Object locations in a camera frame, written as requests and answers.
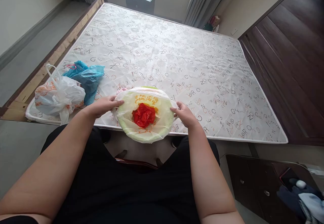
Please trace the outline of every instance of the plastic bag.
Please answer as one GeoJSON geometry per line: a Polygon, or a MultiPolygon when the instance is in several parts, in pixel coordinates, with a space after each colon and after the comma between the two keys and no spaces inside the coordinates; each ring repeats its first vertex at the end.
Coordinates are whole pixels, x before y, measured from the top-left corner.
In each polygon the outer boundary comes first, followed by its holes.
{"type": "Polygon", "coordinates": [[[170,107],[177,108],[177,104],[170,100],[165,92],[153,87],[135,87],[120,92],[115,98],[115,101],[119,100],[125,102],[112,113],[128,137],[141,143],[153,143],[169,134],[174,120],[174,113],[171,112],[170,107]],[[132,115],[140,103],[158,109],[154,123],[145,129],[134,123],[132,115]]]}
{"type": "Polygon", "coordinates": [[[54,77],[54,73],[51,74],[49,71],[50,67],[54,66],[46,65],[51,81],[35,90],[35,106],[46,115],[60,115],[61,125],[64,125],[68,123],[69,115],[74,109],[83,106],[85,91],[79,82],[60,76],[55,67],[56,77],[54,77]]]}
{"type": "Polygon", "coordinates": [[[100,79],[104,76],[104,68],[104,66],[100,65],[88,67],[84,62],[79,60],[63,76],[67,76],[81,83],[85,91],[84,104],[90,105],[95,99],[100,79]]]}

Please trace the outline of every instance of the white mattress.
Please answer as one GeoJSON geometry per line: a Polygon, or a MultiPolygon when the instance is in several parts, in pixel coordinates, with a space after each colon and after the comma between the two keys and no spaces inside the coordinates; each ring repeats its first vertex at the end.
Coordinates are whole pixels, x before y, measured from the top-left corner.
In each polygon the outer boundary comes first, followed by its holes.
{"type": "MultiPolygon", "coordinates": [[[[288,142],[237,39],[106,3],[63,58],[59,72],[77,60],[105,66],[96,99],[120,87],[155,86],[187,104],[210,139],[288,142]]],[[[59,117],[39,112],[34,100],[26,117],[60,124],[59,117]]],[[[95,125],[121,130],[111,112],[95,125]]],[[[187,132],[177,119],[171,134],[187,132]]]]}

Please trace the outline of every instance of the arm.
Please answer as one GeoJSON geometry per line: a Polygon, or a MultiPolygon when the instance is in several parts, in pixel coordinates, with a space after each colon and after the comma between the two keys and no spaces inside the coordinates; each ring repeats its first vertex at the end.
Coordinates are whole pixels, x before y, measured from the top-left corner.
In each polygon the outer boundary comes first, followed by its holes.
{"type": "Polygon", "coordinates": [[[202,223],[244,223],[205,132],[182,102],[171,108],[188,128],[193,193],[202,223]]]}
{"type": "Polygon", "coordinates": [[[75,115],[0,202],[0,220],[29,215],[50,223],[71,187],[95,119],[123,104],[104,97],[75,115]]]}

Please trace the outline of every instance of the light switch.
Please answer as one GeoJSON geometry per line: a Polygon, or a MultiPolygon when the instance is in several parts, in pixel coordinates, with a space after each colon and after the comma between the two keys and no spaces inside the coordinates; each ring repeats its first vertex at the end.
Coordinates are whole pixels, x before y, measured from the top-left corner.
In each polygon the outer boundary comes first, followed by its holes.
{"type": "Polygon", "coordinates": [[[235,32],[237,32],[237,29],[236,28],[234,30],[232,30],[231,34],[234,35],[235,32]]]}

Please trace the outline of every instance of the gray floor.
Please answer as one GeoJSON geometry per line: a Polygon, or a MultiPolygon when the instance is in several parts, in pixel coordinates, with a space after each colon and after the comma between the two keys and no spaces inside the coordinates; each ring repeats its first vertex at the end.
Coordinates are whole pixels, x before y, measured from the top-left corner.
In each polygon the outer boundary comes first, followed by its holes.
{"type": "MultiPolygon", "coordinates": [[[[8,100],[87,7],[84,3],[71,2],[0,72],[0,106],[8,100]]],[[[0,199],[39,156],[46,137],[55,128],[56,126],[52,125],[0,120],[0,199]]],[[[112,131],[111,141],[106,147],[113,156],[127,150],[126,159],[155,164],[156,158],[165,162],[174,151],[170,141],[171,137],[166,137],[153,144],[141,144],[131,140],[123,132],[112,131]]],[[[219,151],[221,169],[233,192],[225,155],[228,153],[251,155],[248,144],[214,142],[219,151]]],[[[236,202],[236,205],[245,223],[266,223],[240,203],[236,202]]]]}
{"type": "Polygon", "coordinates": [[[26,47],[0,71],[0,107],[3,106],[31,72],[39,65],[65,33],[88,8],[71,2],[26,47]]]}

